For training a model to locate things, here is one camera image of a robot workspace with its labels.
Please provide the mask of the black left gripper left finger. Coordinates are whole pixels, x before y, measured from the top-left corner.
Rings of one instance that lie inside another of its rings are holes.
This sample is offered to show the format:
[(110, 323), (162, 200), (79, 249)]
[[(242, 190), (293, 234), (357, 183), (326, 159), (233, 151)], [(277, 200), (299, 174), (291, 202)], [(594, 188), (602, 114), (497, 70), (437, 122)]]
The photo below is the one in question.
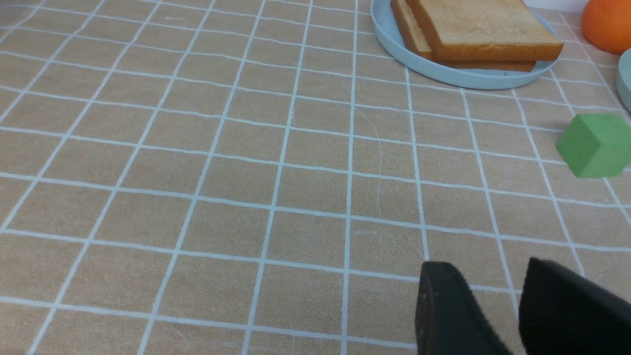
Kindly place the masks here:
[(415, 313), (420, 355), (510, 355), (461, 272), (444, 261), (421, 266)]

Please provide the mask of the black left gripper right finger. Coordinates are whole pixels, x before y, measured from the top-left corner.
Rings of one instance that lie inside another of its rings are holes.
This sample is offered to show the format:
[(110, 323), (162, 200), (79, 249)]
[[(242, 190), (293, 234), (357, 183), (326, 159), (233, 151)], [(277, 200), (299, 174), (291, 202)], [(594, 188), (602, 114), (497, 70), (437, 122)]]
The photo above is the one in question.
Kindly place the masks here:
[(519, 303), (528, 355), (628, 355), (631, 305), (556, 261), (528, 261)]

